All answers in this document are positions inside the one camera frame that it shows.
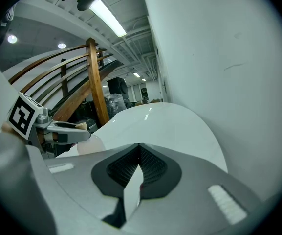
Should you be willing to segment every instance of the black speaker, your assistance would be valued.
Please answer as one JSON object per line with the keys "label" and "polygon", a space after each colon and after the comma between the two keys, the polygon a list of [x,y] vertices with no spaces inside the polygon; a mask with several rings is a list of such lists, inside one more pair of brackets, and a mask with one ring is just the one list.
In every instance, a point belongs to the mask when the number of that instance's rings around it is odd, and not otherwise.
{"label": "black speaker", "polygon": [[123,78],[116,77],[107,82],[110,94],[118,93],[121,94],[124,99],[129,98],[128,88]]}

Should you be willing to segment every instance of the recessed ceiling light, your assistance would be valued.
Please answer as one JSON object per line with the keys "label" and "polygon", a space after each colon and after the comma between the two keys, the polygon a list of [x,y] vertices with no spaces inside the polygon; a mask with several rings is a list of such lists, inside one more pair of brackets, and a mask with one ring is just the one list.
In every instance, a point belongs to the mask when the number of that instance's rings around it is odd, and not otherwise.
{"label": "recessed ceiling light", "polygon": [[66,44],[61,43],[61,44],[58,45],[58,48],[59,49],[64,49],[64,48],[66,48],[66,46],[67,46]]}
{"label": "recessed ceiling light", "polygon": [[10,42],[11,44],[14,44],[15,42],[17,42],[17,37],[15,37],[14,35],[10,35],[7,38],[8,42]]}
{"label": "recessed ceiling light", "polygon": [[114,17],[110,10],[108,10],[102,1],[95,0],[95,2],[91,5],[90,10],[93,11],[100,19],[102,19],[118,37],[123,37],[127,34],[119,24],[118,20]]}

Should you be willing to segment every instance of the rectangular ceiling light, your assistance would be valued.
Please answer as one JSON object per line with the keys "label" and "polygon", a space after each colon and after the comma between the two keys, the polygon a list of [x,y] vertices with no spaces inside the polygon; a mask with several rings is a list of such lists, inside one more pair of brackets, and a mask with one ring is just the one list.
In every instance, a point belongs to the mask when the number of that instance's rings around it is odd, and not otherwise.
{"label": "rectangular ceiling light", "polygon": [[96,0],[90,7],[90,10],[102,19],[118,37],[123,37],[127,34],[102,1]]}

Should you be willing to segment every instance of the round ceiling light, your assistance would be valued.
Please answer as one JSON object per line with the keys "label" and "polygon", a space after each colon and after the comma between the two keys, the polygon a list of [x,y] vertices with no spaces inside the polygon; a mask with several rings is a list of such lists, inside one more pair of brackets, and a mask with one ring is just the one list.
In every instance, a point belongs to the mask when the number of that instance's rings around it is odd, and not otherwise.
{"label": "round ceiling light", "polygon": [[66,44],[61,43],[61,44],[58,45],[58,48],[59,49],[64,49],[64,48],[66,48]]}
{"label": "round ceiling light", "polygon": [[15,42],[17,42],[17,37],[15,37],[14,35],[10,35],[7,38],[8,42],[10,42],[11,44],[14,44]]}

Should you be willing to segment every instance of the wooden railing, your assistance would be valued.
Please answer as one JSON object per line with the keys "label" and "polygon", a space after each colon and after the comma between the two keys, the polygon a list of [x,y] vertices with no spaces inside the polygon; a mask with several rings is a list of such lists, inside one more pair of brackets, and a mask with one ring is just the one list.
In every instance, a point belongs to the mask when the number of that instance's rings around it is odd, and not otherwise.
{"label": "wooden railing", "polygon": [[[20,79],[23,75],[31,71],[32,69],[37,69],[38,66],[54,57],[57,57],[59,55],[62,55],[64,53],[86,48],[86,53],[83,55],[79,55],[73,58],[70,58],[68,60],[62,61],[59,64],[51,67],[47,71],[41,73],[37,77],[35,77],[32,81],[30,81],[25,87],[21,89],[20,92],[27,93],[34,85],[36,85],[39,81],[41,81],[43,78],[51,74],[52,72],[56,71],[59,68],[64,68],[66,70],[75,67],[76,65],[79,65],[83,63],[83,65],[80,65],[73,71],[66,73],[66,72],[60,72],[56,74],[55,76],[49,78],[46,80],[42,85],[40,85],[33,93],[31,93],[31,97],[33,97],[40,89],[42,89],[46,84],[53,81],[53,79],[57,78],[58,76],[61,76],[60,79],[52,83],[46,90],[44,90],[35,100],[40,103],[47,95],[49,95],[57,86],[60,84],[65,83],[66,81],[71,81],[72,79],[76,78],[78,75],[84,73],[85,71],[88,71],[89,80],[85,82],[83,85],[81,85],[73,94],[70,95],[70,97],[59,107],[59,109],[56,111],[55,115],[53,116],[54,120],[59,121],[68,121],[71,115],[74,113],[74,111],[79,107],[79,105],[82,103],[82,101],[92,92],[94,104],[96,106],[97,116],[99,118],[100,124],[104,125],[109,121],[108,113],[106,110],[106,105],[104,101],[102,86],[101,86],[101,80],[105,79],[114,69],[121,66],[122,63],[119,61],[114,61],[106,66],[104,66],[100,71],[98,69],[98,63],[100,63],[101,60],[108,58],[112,56],[112,54],[109,55],[102,55],[103,51],[106,51],[106,49],[99,49],[96,50],[96,43],[95,40],[90,38],[87,40],[87,43],[85,45],[72,47],[68,49],[64,49],[61,51],[58,51],[54,54],[51,54],[47,57],[41,58],[32,64],[28,65],[24,69],[22,69],[20,72],[15,74],[12,78],[10,78],[9,83],[13,84],[18,79]],[[86,57],[86,60],[77,62],[76,64],[72,64],[71,66],[66,68],[66,65],[74,62],[78,59]],[[57,88],[54,92],[52,92],[47,99],[43,102],[43,105],[56,93],[58,92],[62,87]]]}

